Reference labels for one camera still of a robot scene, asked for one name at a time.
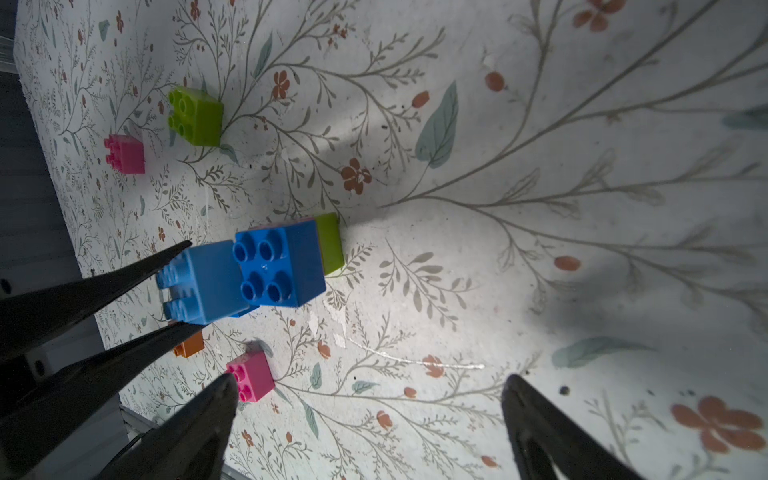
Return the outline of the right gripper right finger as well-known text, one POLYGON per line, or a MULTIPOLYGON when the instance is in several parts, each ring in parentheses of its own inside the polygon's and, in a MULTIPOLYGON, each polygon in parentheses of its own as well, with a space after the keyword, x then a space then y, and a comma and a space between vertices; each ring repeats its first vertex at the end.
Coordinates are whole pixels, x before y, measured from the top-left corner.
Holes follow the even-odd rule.
POLYGON ((510 375, 501 395, 503 417, 522 479, 637 479, 522 376, 510 375))

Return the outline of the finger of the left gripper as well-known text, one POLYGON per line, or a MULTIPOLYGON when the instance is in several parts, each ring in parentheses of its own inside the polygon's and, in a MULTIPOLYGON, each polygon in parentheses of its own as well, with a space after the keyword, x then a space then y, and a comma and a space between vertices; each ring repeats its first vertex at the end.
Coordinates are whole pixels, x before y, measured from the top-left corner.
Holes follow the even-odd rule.
POLYGON ((1 416, 1 475, 28 474, 139 373, 202 329, 175 323, 51 376, 1 416))
POLYGON ((113 272, 1 301, 1 360, 61 335, 168 265, 192 246, 184 240, 113 272))

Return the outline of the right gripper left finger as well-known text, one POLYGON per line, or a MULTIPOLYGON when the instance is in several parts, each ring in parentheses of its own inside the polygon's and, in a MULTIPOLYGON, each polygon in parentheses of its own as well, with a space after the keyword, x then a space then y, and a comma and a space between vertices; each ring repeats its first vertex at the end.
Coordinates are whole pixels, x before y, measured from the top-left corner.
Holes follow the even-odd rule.
POLYGON ((97 477, 219 479, 238 401, 235 377, 230 373, 219 376, 97 477))

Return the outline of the light blue long lego brick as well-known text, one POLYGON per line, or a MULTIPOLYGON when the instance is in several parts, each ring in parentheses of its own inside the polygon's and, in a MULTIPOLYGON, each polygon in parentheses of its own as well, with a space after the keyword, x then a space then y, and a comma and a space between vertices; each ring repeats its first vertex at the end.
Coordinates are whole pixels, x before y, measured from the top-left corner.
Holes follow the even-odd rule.
POLYGON ((167 319, 208 325, 225 317, 241 317, 257 307, 240 292, 242 272, 231 240, 190 247, 155 276, 170 299, 163 303, 167 319))

